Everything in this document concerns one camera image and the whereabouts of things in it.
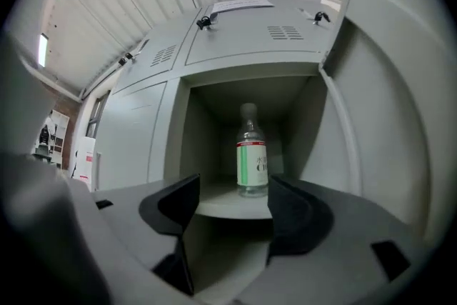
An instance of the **fluorescent light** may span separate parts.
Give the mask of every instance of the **fluorescent light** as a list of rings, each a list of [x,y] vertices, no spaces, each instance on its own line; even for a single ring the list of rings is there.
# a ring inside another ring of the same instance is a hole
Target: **fluorescent light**
[[[38,46],[38,64],[42,67],[46,64],[46,48],[48,46],[48,38],[45,34],[40,34],[40,43]]]

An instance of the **wall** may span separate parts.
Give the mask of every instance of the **wall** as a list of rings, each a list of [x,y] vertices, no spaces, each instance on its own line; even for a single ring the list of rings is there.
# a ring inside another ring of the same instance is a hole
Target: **wall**
[[[62,93],[59,93],[57,90],[51,88],[45,83],[41,83],[47,91],[56,99],[56,103],[52,107],[56,111],[68,116],[69,124],[66,127],[65,141],[64,141],[64,150],[62,151],[62,169],[64,170],[73,170],[69,169],[70,167],[70,155],[71,155],[71,143],[73,140],[73,134],[75,129],[76,120],[78,119],[79,110],[81,109],[81,104],[70,99],[67,96],[64,96]]]

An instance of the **locker shelf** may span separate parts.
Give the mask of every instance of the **locker shelf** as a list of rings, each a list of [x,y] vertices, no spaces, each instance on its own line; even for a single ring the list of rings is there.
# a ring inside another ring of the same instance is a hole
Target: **locker shelf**
[[[201,187],[196,214],[222,219],[271,219],[267,200],[267,196],[241,197],[236,191],[236,178],[221,177]]]
[[[194,298],[228,304],[266,268],[272,220],[228,220],[194,215],[184,247]]]

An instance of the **ventilation grille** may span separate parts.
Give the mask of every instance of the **ventilation grille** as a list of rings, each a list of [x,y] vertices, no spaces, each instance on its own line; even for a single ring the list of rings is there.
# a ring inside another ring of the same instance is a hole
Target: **ventilation grille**
[[[294,26],[268,26],[272,39],[303,39]]]
[[[176,48],[176,45],[173,45],[167,49],[160,50],[157,53],[156,57],[154,57],[154,60],[152,61],[151,66],[158,65],[161,62],[165,62],[165,61],[168,61],[169,59],[171,59],[171,56],[173,55],[175,48]]]

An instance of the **paper label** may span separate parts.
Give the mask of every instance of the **paper label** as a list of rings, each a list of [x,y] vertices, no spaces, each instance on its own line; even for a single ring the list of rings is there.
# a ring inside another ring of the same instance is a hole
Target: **paper label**
[[[230,0],[215,3],[211,14],[223,11],[233,11],[235,9],[258,8],[261,6],[274,6],[268,0]]]
[[[263,186],[268,183],[264,141],[243,141],[236,145],[237,183]]]

